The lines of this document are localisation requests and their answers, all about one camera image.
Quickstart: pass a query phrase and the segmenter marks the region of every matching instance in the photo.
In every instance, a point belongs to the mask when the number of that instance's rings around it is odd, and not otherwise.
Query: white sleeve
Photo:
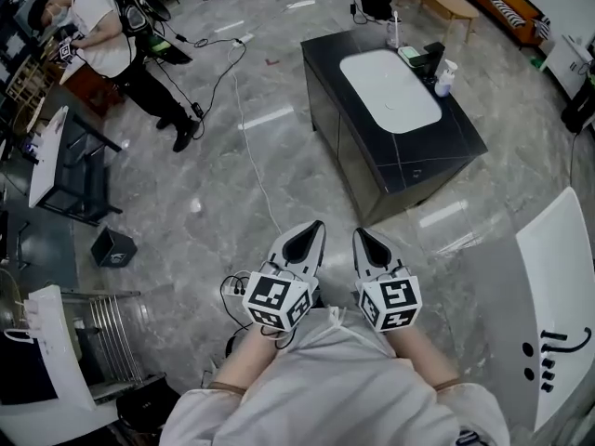
[[[458,418],[461,439],[477,436],[490,446],[510,445],[509,429],[496,397],[481,385],[453,385],[439,391],[437,401]]]
[[[242,396],[224,390],[191,390],[167,418],[160,446],[211,445],[220,426],[240,406]]]
[[[85,24],[89,33],[103,17],[117,9],[113,0],[74,0],[73,12]]]

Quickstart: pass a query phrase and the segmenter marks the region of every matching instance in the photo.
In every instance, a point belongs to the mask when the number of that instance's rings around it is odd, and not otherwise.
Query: black box
[[[101,268],[123,268],[137,252],[132,238],[106,228],[91,246],[91,254]]]

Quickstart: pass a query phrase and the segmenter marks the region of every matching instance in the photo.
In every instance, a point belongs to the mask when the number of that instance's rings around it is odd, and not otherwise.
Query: white sink
[[[349,56],[340,68],[384,130],[404,134],[436,123],[443,115],[428,89],[392,51]]]

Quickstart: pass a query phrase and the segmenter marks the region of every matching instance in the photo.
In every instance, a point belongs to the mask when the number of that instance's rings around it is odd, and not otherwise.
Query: power strip
[[[249,42],[249,41],[250,41],[252,38],[254,38],[254,35],[253,35],[252,33],[246,33],[244,36],[242,36],[242,38],[240,38],[240,41],[241,41],[242,43],[244,43],[244,45],[245,45],[245,44],[246,44],[246,43],[248,43],[248,42]],[[240,47],[241,45],[240,45],[238,42],[234,42],[234,43],[233,43],[233,46],[234,46],[234,47],[236,47],[236,48],[238,48],[238,47]]]
[[[223,294],[224,295],[230,295],[232,297],[244,297],[244,294],[241,294],[241,292],[242,292],[241,289],[238,288],[238,290],[239,290],[239,292],[238,292],[238,294],[236,294],[234,282],[232,280],[230,280],[229,282],[226,282],[225,285],[223,286]]]

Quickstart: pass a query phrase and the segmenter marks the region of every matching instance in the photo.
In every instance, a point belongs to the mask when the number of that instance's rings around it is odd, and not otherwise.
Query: sofa
[[[523,46],[539,46],[549,36],[549,19],[529,0],[473,0],[490,12]]]

